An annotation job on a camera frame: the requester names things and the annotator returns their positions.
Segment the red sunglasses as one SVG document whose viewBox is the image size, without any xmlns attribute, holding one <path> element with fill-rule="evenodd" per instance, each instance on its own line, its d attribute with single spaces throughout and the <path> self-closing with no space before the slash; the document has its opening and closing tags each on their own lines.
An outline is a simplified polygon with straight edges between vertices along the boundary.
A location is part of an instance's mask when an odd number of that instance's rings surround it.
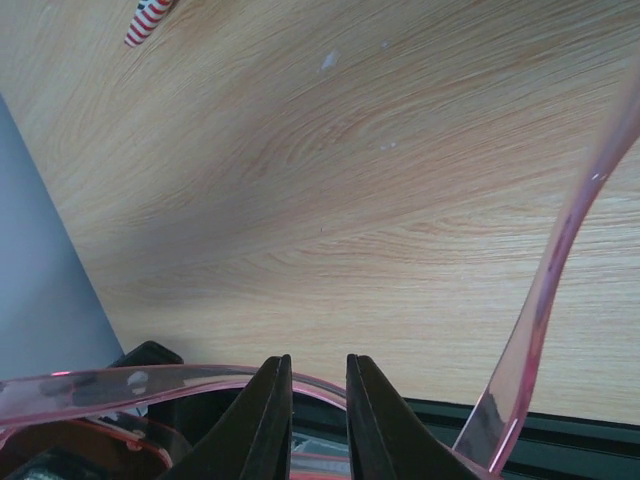
<svg viewBox="0 0 640 480">
<path fill-rule="evenodd" d="M 552 306 L 577 233 L 594 200 L 639 137 L 639 71 L 632 68 L 574 189 L 557 216 L 513 331 L 460 434 L 444 445 L 478 477 L 496 479 L 523 429 Z M 5 479 L 163 479 L 215 426 L 259 368 L 184 365 L 186 387 L 166 392 L 186 407 L 190 450 L 134 450 L 127 437 L 94 420 L 101 370 L 59 372 L 1 385 L 1 475 Z M 346 414 L 338 388 L 292 370 L 303 393 Z"/>
</svg>

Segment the american flag glasses case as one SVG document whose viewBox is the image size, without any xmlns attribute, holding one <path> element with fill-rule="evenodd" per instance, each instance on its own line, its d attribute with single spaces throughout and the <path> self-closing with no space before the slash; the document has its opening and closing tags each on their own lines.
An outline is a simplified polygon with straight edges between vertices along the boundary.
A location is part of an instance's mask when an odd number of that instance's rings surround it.
<svg viewBox="0 0 640 480">
<path fill-rule="evenodd" d="M 131 48 L 143 44 L 169 13 L 173 3 L 173 0 L 139 1 L 129 23 L 124 43 Z"/>
</svg>

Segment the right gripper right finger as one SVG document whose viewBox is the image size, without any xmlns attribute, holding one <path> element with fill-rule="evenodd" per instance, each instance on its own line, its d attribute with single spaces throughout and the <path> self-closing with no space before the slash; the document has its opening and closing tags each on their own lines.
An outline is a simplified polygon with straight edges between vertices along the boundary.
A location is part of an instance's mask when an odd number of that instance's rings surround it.
<svg viewBox="0 0 640 480">
<path fill-rule="evenodd" d="M 347 356 L 346 406 L 354 479 L 478 477 L 428 432 L 369 356 Z"/>
</svg>

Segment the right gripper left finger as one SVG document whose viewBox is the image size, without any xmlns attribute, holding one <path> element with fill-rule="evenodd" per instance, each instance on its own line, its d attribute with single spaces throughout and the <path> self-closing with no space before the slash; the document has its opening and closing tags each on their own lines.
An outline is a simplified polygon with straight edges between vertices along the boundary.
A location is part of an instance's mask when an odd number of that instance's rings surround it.
<svg viewBox="0 0 640 480">
<path fill-rule="evenodd" d="M 270 357 L 215 426 L 161 477 L 287 479 L 292 415 L 291 357 Z"/>
</svg>

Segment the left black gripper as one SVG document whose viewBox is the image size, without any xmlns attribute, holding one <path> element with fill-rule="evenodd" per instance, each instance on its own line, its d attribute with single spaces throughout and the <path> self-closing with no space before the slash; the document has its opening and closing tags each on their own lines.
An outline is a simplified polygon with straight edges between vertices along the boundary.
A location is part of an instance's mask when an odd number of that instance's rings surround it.
<svg viewBox="0 0 640 480">
<path fill-rule="evenodd" d="M 166 398 L 168 390 L 185 387 L 182 358 L 146 341 L 96 375 L 94 390 L 104 410 L 94 420 L 124 434 L 134 450 L 190 450 L 186 405 Z"/>
</svg>

